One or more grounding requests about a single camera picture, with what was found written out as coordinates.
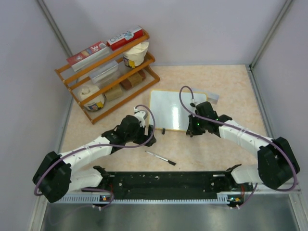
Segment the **white whiteboard yellow frame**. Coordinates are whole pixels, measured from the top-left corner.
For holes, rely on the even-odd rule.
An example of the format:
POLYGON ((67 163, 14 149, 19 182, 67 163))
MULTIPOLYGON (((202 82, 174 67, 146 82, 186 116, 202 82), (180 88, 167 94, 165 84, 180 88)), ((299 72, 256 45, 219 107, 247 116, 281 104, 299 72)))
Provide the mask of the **white whiteboard yellow frame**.
POLYGON ((149 124, 155 121, 155 128, 160 130, 186 131, 189 124, 192 96, 190 92, 170 90, 152 90, 150 93, 150 110, 154 118, 149 118, 149 124))

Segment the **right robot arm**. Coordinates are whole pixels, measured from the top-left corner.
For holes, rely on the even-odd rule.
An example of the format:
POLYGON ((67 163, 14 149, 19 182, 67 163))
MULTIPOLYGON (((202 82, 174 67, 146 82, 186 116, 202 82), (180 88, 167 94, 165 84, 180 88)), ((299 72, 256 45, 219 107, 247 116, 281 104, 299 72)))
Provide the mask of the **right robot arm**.
POLYGON ((189 115, 187 135, 193 137, 209 132, 234 142, 257 159, 255 165, 237 164, 226 170, 224 183, 229 190, 237 190, 242 183, 262 183, 278 190, 299 173, 299 164, 287 139, 251 132, 227 115, 218 116, 210 102, 192 101, 190 105, 194 113, 189 115))

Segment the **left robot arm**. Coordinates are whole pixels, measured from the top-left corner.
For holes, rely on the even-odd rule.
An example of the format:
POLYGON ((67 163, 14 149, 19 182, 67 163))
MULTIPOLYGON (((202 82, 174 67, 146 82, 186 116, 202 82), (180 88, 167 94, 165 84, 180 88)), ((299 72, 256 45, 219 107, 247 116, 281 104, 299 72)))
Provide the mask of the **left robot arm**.
POLYGON ((64 153, 54 151, 45 155, 32 179, 35 184, 35 196, 45 196, 54 203, 67 193, 96 188, 104 191, 109 186, 109 179, 104 168, 94 166, 82 171, 81 168, 101 157, 109 156, 121 149, 152 146, 156 139, 156 124, 146 126, 141 112, 126 116, 114 129, 77 149, 64 153))

